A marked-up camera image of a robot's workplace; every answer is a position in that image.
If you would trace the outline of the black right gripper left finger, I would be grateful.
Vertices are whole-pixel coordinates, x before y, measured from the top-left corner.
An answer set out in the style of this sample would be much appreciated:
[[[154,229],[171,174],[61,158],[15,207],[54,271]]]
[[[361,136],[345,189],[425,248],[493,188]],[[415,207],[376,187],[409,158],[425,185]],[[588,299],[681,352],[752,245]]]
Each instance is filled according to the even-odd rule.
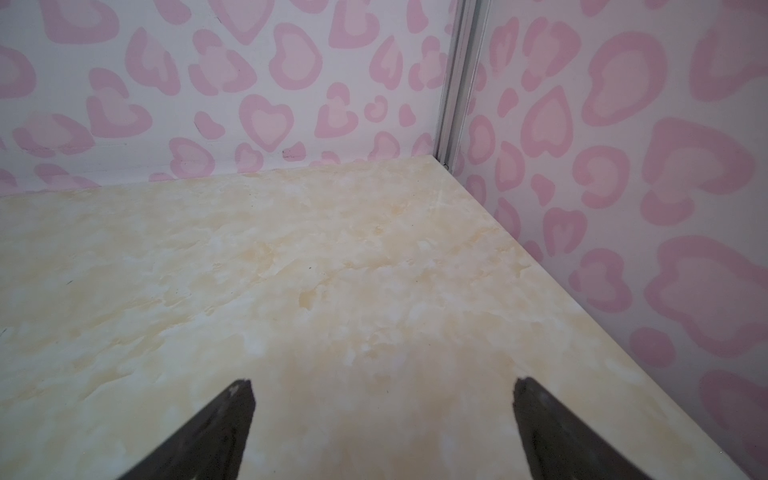
[[[234,381],[120,480],[237,478],[255,410],[251,382]]]

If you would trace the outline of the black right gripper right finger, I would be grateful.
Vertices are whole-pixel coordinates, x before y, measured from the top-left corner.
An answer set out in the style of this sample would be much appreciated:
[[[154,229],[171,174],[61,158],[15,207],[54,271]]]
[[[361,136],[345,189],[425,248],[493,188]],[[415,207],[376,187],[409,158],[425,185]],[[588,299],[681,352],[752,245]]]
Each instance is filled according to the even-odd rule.
[[[513,412],[536,480],[650,479],[531,377],[516,380]]]

